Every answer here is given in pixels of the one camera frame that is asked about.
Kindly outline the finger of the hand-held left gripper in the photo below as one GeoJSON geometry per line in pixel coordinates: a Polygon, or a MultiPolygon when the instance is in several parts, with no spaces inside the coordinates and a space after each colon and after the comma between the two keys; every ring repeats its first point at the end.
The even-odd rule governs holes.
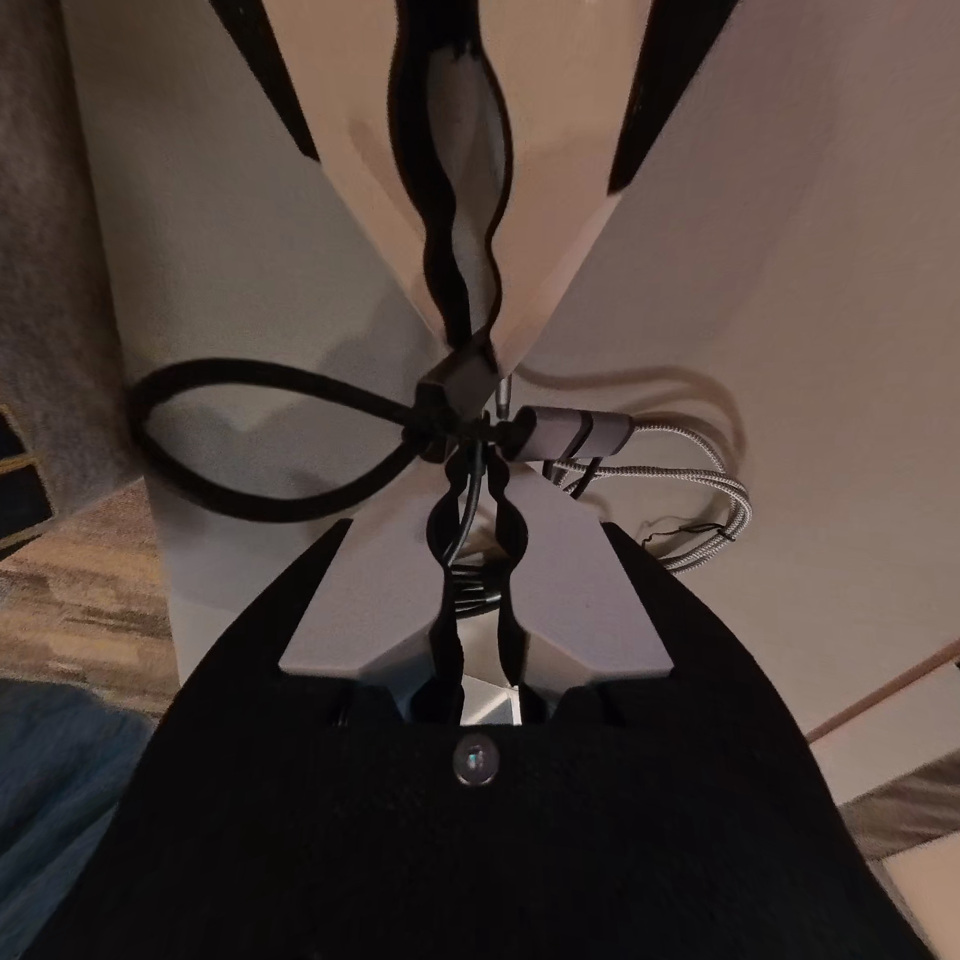
{"type": "Polygon", "coordinates": [[[479,29],[509,128],[510,185],[491,238],[509,375],[543,333],[618,205],[611,171],[650,1],[483,1],[479,29]]]}
{"type": "Polygon", "coordinates": [[[323,172],[440,342],[473,334],[457,201],[430,125],[444,2],[264,2],[323,172]]]}

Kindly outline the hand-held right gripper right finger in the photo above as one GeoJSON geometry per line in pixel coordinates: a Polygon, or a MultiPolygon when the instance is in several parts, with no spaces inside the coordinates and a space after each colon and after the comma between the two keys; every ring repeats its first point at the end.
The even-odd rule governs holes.
{"type": "Polygon", "coordinates": [[[577,688],[664,678],[674,662],[601,521],[534,468],[488,455],[505,555],[497,644],[520,722],[577,688]]]}

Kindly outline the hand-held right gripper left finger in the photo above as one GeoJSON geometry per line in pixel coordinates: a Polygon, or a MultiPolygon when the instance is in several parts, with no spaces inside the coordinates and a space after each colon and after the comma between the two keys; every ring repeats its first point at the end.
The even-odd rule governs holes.
{"type": "Polygon", "coordinates": [[[279,660],[286,674],[388,690],[416,722],[459,722],[453,562],[472,525],[472,451],[416,461],[347,524],[279,660]]]}

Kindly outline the dark patterned pillow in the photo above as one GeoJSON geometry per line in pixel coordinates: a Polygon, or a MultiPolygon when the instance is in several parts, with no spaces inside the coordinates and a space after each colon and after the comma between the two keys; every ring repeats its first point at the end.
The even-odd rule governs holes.
{"type": "Polygon", "coordinates": [[[40,460],[1,406],[1,560],[38,539],[57,517],[40,460]]]}

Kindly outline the blue cloth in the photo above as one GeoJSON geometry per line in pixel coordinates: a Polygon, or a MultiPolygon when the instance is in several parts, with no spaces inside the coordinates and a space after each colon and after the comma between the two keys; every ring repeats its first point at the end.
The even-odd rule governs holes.
{"type": "Polygon", "coordinates": [[[109,826],[157,723],[73,685],[1,681],[1,957],[24,954],[109,826]]]}

